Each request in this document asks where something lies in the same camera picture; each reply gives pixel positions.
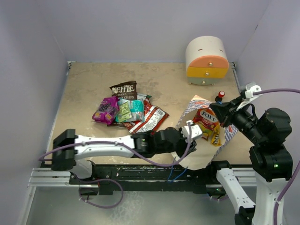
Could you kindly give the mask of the brown potato chips bag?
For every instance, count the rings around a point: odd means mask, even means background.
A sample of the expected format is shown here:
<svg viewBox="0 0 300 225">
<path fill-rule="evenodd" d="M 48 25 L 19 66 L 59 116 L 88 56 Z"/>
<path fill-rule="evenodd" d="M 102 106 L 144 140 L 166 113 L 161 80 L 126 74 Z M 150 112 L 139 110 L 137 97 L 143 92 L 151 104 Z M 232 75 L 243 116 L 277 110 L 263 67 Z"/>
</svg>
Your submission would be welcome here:
<svg viewBox="0 0 300 225">
<path fill-rule="evenodd" d="M 117 96 L 118 99 L 137 100 L 136 81 L 128 81 L 116 84 L 110 87 L 112 96 Z M 116 119 L 109 126 L 121 126 L 122 122 L 117 122 Z"/>
</svg>

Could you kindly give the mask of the green candy packet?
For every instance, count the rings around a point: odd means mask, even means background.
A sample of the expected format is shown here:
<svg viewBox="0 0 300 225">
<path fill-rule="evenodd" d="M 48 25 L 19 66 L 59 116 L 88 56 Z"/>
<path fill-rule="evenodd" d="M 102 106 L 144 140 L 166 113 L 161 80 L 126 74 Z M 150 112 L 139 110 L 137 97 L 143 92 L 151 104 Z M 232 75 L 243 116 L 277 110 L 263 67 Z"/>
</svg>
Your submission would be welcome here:
<svg viewBox="0 0 300 225">
<path fill-rule="evenodd" d="M 129 103 L 124 102 L 121 105 L 119 105 L 119 112 L 116 117 L 117 122 L 124 122 L 128 119 L 132 118 L 132 113 L 130 111 Z"/>
</svg>

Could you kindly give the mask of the purple snack packet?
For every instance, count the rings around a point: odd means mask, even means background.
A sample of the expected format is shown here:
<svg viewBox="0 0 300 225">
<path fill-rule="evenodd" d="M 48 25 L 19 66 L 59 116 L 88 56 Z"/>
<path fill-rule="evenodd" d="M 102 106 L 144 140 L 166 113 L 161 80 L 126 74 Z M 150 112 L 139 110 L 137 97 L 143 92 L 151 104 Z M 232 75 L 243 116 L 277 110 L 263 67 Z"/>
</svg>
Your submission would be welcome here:
<svg viewBox="0 0 300 225">
<path fill-rule="evenodd" d="M 107 125 L 112 124 L 119 113 L 118 101 L 117 96 L 104 98 L 93 114 L 92 119 L 95 122 L 105 123 Z"/>
</svg>

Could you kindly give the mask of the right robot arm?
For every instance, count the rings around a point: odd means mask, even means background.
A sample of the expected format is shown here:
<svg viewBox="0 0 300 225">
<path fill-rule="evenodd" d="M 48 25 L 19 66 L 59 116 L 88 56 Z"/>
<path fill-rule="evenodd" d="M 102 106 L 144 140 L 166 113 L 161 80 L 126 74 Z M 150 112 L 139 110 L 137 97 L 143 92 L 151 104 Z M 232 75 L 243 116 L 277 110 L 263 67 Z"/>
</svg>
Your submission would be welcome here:
<svg viewBox="0 0 300 225">
<path fill-rule="evenodd" d="M 234 209 L 237 225 L 283 224 L 284 195 L 295 179 L 293 159 L 284 146 L 292 132 L 289 115 L 281 109 L 269 108 L 257 118 L 249 113 L 253 104 L 238 97 L 226 103 L 211 103 L 221 127 L 236 127 L 252 144 L 250 161 L 255 172 L 256 201 L 248 199 L 239 182 L 232 178 L 229 167 L 215 167 L 209 171 L 209 180 L 220 183 Z"/>
</svg>

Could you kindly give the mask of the orange snack packet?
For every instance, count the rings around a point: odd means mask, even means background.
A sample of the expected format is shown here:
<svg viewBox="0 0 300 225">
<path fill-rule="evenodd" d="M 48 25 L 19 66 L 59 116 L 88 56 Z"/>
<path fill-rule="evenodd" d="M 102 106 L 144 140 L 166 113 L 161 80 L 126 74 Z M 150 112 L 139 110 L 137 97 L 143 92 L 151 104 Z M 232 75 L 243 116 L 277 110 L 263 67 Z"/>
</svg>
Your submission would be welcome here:
<svg viewBox="0 0 300 225">
<path fill-rule="evenodd" d="M 220 123 L 209 108 L 198 109 L 193 122 L 202 130 L 202 138 L 208 141 L 214 134 L 220 134 Z"/>
</svg>

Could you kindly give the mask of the yellow m&m packet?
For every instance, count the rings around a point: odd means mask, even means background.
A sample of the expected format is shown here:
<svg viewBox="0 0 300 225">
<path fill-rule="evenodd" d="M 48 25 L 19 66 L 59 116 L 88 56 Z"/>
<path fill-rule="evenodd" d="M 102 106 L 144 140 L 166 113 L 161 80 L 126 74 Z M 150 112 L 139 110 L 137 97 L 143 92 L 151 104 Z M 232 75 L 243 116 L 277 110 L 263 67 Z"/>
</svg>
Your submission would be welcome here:
<svg viewBox="0 0 300 225">
<path fill-rule="evenodd" d="M 219 147 L 222 145 L 221 143 L 221 139 L 220 139 L 220 125 L 217 125 L 214 130 L 213 130 L 213 133 L 212 133 L 212 137 L 211 137 L 211 145 L 215 146 L 215 147 Z"/>
</svg>

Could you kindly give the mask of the teal snack packet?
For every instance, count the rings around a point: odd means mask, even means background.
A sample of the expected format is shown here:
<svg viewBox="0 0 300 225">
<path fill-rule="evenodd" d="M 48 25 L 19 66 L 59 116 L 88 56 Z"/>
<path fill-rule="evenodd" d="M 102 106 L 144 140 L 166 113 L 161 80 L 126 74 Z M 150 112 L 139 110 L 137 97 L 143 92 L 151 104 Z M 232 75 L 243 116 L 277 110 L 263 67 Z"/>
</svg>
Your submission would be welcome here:
<svg viewBox="0 0 300 225">
<path fill-rule="evenodd" d="M 124 122 L 134 122 L 134 121 L 144 121 L 144 104 L 141 100 L 126 100 L 120 99 L 118 105 L 121 105 L 124 102 L 129 103 L 130 111 L 132 113 L 132 118 Z"/>
</svg>

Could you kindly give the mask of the green chips bag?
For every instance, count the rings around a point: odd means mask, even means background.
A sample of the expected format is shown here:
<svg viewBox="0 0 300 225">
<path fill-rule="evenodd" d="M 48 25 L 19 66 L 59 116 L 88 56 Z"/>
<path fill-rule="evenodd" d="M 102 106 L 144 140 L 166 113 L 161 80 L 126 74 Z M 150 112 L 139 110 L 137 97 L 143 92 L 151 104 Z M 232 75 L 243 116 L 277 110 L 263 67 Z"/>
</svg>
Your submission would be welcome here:
<svg viewBox="0 0 300 225">
<path fill-rule="evenodd" d="M 144 101 L 146 98 L 150 99 L 152 96 L 148 94 L 137 93 L 137 99 Z"/>
</svg>

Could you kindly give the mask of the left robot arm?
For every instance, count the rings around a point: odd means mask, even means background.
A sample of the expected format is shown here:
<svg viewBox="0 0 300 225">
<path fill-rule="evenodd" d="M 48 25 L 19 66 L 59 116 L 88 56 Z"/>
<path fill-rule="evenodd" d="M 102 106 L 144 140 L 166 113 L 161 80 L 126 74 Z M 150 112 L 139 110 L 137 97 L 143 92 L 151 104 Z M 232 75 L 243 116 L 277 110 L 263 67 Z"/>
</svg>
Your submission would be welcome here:
<svg viewBox="0 0 300 225">
<path fill-rule="evenodd" d="M 51 169 L 69 171 L 86 184 L 96 180 L 95 164 L 91 157 L 117 156 L 141 158 L 148 161 L 154 155 L 175 152 L 180 158 L 195 151 L 196 140 L 202 137 L 198 125 L 180 129 L 139 132 L 113 138 L 92 138 L 76 135 L 67 129 L 53 141 Z"/>
</svg>

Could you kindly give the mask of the blue checkered paper bag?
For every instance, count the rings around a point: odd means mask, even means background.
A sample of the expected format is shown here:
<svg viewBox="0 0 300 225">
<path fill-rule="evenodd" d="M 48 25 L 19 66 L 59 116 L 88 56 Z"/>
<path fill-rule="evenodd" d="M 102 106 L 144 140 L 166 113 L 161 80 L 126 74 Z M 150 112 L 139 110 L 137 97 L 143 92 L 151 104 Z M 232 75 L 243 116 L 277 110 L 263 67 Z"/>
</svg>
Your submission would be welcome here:
<svg viewBox="0 0 300 225">
<path fill-rule="evenodd" d="M 186 109 L 182 113 L 176 128 L 183 127 L 186 122 L 192 120 L 200 111 L 207 110 L 210 105 L 210 101 L 195 95 L 188 103 Z M 180 165 L 189 170 L 199 170 L 208 166 L 222 150 L 226 148 L 233 137 L 238 133 L 238 129 L 230 125 L 229 127 L 221 127 L 219 140 L 221 141 L 220 146 L 212 144 L 213 139 L 210 137 L 207 141 L 200 137 L 196 142 L 195 150 L 189 153 L 181 162 Z"/>
</svg>

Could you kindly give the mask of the red doritos bag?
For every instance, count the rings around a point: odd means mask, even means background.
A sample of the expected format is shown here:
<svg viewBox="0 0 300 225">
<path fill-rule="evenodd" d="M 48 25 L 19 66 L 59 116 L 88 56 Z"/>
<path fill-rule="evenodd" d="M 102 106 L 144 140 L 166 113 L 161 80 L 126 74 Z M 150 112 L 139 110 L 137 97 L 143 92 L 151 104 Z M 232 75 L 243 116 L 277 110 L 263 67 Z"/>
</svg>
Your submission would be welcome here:
<svg viewBox="0 0 300 225">
<path fill-rule="evenodd" d="M 161 108 L 152 105 L 147 97 L 144 103 L 144 121 L 124 122 L 123 125 L 131 133 L 147 132 L 150 130 L 157 131 L 161 124 L 169 117 Z"/>
</svg>

